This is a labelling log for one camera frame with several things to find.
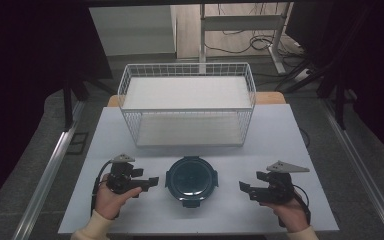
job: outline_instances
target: white wall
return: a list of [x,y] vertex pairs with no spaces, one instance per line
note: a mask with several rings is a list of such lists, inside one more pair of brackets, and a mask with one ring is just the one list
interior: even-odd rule
[[170,6],[89,10],[107,56],[175,52]]

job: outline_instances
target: wire basket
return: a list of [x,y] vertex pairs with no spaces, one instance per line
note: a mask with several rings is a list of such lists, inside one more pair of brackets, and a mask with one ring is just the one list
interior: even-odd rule
[[255,85],[247,63],[130,64],[118,101],[136,146],[242,146]]

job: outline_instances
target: white table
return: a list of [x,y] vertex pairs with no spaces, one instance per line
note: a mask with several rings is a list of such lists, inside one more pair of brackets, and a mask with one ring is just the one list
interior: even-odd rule
[[[285,231],[272,210],[250,201],[239,190],[239,181],[256,187],[267,183],[256,178],[278,160],[310,169],[292,173],[293,183],[310,198],[311,224],[316,231],[338,230],[319,178],[288,104],[257,105],[243,147],[136,148],[120,109],[104,108],[76,188],[59,233],[72,233],[90,217],[91,192],[99,170],[120,153],[134,158],[144,168],[143,178],[159,177],[157,187],[141,193],[123,206],[110,233],[131,235],[265,234]],[[195,209],[182,207],[165,185],[165,174],[183,156],[196,155],[218,172],[219,187]]]

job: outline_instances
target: metal rail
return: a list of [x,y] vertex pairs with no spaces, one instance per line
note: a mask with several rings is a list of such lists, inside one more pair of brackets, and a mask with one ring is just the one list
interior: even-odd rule
[[361,183],[363,184],[370,200],[372,201],[376,211],[378,212],[378,215],[380,216],[384,224],[384,195],[382,194],[379,187],[376,185],[374,179],[370,175],[370,172],[364,164],[363,159],[361,158],[357,149],[349,138],[347,131],[342,130],[341,126],[336,122],[333,113],[334,110],[330,104],[330,101],[323,101],[323,109],[325,111],[325,114],[327,115],[333,130],[335,131],[342,147],[344,148],[348,159],[350,160],[354,168],[354,171],[360,178]]
[[49,190],[52,186],[52,183],[54,182],[62,159],[64,158],[64,155],[67,151],[73,134],[76,131],[84,105],[84,102],[77,102],[77,104],[74,106],[73,125],[69,131],[63,132],[61,134],[61,137],[58,140],[54,152],[52,153],[52,156],[49,159],[48,165],[46,166],[45,171],[43,172],[43,175],[40,178],[40,181],[36,187],[35,192],[33,193],[32,198],[30,199],[29,205],[27,206],[26,211],[24,212],[23,217],[21,218],[20,223],[18,224],[18,227],[12,237],[13,240],[29,238],[30,233],[33,230],[39,213],[49,193]]

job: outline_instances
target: human hand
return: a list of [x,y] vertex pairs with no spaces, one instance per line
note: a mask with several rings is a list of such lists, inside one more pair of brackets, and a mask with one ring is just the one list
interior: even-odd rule
[[96,196],[95,211],[102,217],[113,220],[120,212],[120,208],[126,203],[129,198],[137,196],[142,192],[142,188],[137,187],[131,189],[123,194],[113,193],[106,184],[108,174],[102,177],[101,184],[99,185],[98,193]]
[[285,204],[260,203],[260,206],[273,209],[273,213],[282,220],[290,233],[300,232],[309,227],[304,210],[295,198]]

